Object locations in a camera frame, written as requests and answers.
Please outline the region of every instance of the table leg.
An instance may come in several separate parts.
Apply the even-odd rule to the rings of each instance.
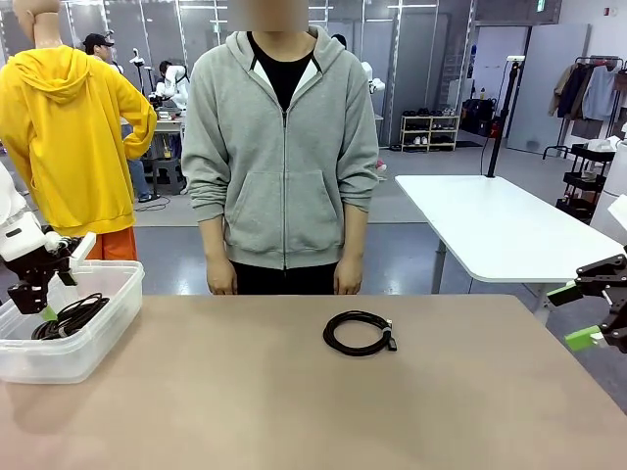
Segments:
[[[447,256],[447,246],[442,240],[435,252],[435,262],[433,264],[433,280],[431,281],[431,294],[440,294],[442,284],[442,272],[444,271],[444,260]]]
[[[549,321],[549,315],[551,314],[547,293],[551,289],[551,285],[540,284],[539,287],[540,289],[538,290],[538,298],[536,299],[536,302],[534,303],[531,312],[535,315],[538,321],[547,326],[547,322]]]

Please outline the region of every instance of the hand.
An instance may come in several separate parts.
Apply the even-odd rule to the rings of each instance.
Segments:
[[[215,296],[237,295],[237,274],[228,258],[207,262],[207,284]]]
[[[336,296],[354,296],[362,288],[362,258],[342,257],[335,268],[333,286]]]

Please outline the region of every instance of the hood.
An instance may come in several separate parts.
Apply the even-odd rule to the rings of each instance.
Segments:
[[[67,103],[78,94],[89,75],[91,61],[68,46],[32,49],[9,60],[21,80],[57,103]]]
[[[322,73],[329,70],[340,54],[345,51],[344,46],[334,41],[320,26],[310,26],[308,33],[317,39],[313,49],[313,57]],[[251,68],[255,55],[246,31],[233,32],[226,38],[226,47],[231,51],[239,64],[248,71]]]

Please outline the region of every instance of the shoe rack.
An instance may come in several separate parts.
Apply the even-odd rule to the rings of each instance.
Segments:
[[[416,149],[454,150],[458,140],[459,116],[402,116],[401,152]],[[442,142],[448,137],[452,142]],[[426,142],[415,143],[416,138]]]

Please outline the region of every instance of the black cap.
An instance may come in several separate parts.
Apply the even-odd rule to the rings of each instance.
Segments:
[[[93,49],[94,46],[107,46],[112,47],[114,45],[113,42],[109,42],[105,36],[102,34],[96,34],[92,32],[85,37],[85,40],[82,42],[82,45],[85,46],[85,49]]]

